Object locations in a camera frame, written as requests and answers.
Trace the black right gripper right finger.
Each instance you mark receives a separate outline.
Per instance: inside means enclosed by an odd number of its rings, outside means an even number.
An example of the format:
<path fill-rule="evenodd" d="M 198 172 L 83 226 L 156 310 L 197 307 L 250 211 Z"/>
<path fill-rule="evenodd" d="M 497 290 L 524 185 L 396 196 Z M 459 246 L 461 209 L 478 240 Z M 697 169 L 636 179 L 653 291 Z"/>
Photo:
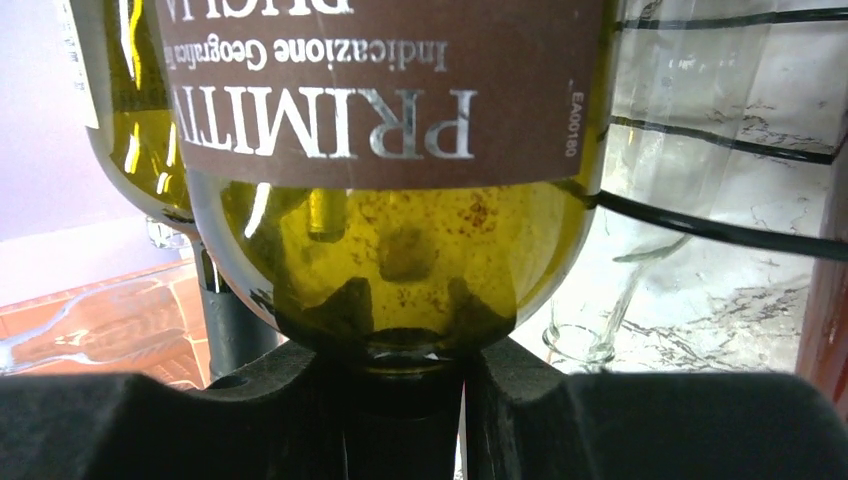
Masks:
<path fill-rule="evenodd" d="M 565 374 L 504 339 L 466 378 L 474 479 L 843 479 L 847 430 L 782 373 Z"/>

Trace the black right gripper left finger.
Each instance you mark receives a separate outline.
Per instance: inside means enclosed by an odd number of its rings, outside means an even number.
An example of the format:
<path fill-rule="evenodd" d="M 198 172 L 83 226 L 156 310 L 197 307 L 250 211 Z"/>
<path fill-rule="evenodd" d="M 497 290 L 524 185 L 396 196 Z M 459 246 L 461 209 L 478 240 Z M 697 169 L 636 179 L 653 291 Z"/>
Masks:
<path fill-rule="evenodd" d="M 340 479 L 340 428 L 287 342 L 204 390 L 142 374 L 1 381 L 5 479 Z"/>

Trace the green bottle brown label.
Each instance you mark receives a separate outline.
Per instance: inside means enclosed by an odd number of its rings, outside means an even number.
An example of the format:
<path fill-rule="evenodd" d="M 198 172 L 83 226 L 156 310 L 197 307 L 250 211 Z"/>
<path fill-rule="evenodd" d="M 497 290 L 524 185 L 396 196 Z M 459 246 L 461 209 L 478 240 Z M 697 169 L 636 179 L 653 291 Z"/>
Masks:
<path fill-rule="evenodd" d="M 348 479 L 449 479 L 463 367 L 592 221 L 621 1 L 154 1 L 200 236 L 324 357 Z"/>

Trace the clear glass bottle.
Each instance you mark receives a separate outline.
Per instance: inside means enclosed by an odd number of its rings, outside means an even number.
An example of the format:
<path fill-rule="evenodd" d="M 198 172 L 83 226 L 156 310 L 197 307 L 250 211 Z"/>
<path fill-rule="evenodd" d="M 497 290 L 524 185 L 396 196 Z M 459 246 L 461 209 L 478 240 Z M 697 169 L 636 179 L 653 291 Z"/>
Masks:
<path fill-rule="evenodd" d="M 847 102 L 843 1 L 631 1 L 603 188 L 814 235 Z M 549 306 L 565 372 L 789 370 L 809 259 L 596 212 Z"/>

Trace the green bottle black cap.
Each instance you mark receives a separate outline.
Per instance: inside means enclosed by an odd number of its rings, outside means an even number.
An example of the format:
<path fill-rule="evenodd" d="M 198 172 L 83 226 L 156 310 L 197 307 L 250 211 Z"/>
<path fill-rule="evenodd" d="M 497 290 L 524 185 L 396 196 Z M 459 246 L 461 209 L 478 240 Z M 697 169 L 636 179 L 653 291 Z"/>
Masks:
<path fill-rule="evenodd" d="M 213 381 L 279 344 L 225 282 L 196 228 L 151 1 L 58 1 L 62 43 L 95 157 L 112 185 L 191 243 Z"/>

